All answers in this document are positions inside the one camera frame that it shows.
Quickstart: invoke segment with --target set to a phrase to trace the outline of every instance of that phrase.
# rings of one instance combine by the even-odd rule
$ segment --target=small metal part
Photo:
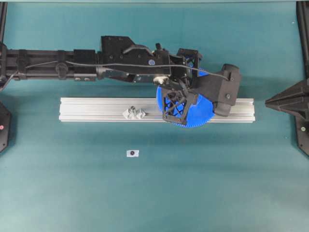
[[[148,61],[148,64],[149,64],[149,65],[155,65],[155,61],[154,61],[153,59],[150,59],[150,60]]]
[[[139,156],[140,151],[139,150],[128,150],[126,151],[126,157],[134,158]]]
[[[155,84],[159,84],[159,85],[162,85],[164,84],[169,78],[167,76],[156,76],[154,78],[154,83]]]

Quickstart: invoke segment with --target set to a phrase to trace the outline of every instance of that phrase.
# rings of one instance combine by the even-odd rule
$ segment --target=black cable
[[[216,74],[216,73],[212,73],[212,72],[209,72],[207,70],[192,68],[192,67],[188,67],[188,66],[180,65],[180,64],[162,64],[162,65],[139,65],[139,64],[120,64],[120,63],[112,63],[112,64],[82,64],[82,63],[75,63],[75,62],[70,62],[70,61],[66,61],[66,63],[72,64],[72,65],[77,65],[77,66],[88,66],[88,67],[108,67],[108,66],[127,66],[127,67],[140,67],[140,68],[179,67],[179,68],[186,68],[186,69],[191,69],[191,70],[195,70],[195,71],[206,72],[206,73],[208,73],[210,75],[218,76],[218,77],[221,77],[221,78],[225,79],[226,81],[229,81],[229,79],[226,76],[223,76],[223,75],[220,75],[220,74]]]

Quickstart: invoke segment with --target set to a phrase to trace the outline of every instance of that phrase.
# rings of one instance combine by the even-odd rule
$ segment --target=silver component
[[[131,106],[130,108],[126,109],[122,115],[125,117],[125,119],[142,119],[146,113],[143,111],[143,109],[136,111],[135,106]]]
[[[141,109],[143,116],[126,119],[124,111],[131,106]],[[63,122],[165,122],[156,98],[61,98],[59,120]],[[240,98],[228,117],[215,115],[212,123],[251,123],[255,121],[252,98]]]
[[[166,80],[168,80],[167,76],[156,76],[153,79],[153,82],[162,85]]]
[[[148,64],[149,64],[149,65],[155,65],[155,61],[154,61],[153,59],[150,59],[150,60],[148,61]]]

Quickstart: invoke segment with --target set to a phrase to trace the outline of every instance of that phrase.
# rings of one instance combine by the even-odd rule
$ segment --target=blue gear
[[[208,75],[207,72],[199,71],[198,76]],[[162,112],[162,88],[158,87],[156,91],[156,99],[158,103],[159,110]],[[198,95],[196,105],[191,105],[187,115],[187,125],[177,124],[177,126],[184,128],[192,128],[199,127],[207,123],[213,116],[214,113],[212,111],[213,105],[212,102],[202,95]],[[183,105],[178,106],[178,110],[181,111],[183,109]]]

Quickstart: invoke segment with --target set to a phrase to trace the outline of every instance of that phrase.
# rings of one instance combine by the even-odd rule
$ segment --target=black tripod base
[[[8,146],[10,123],[11,113],[0,103],[0,152]]]

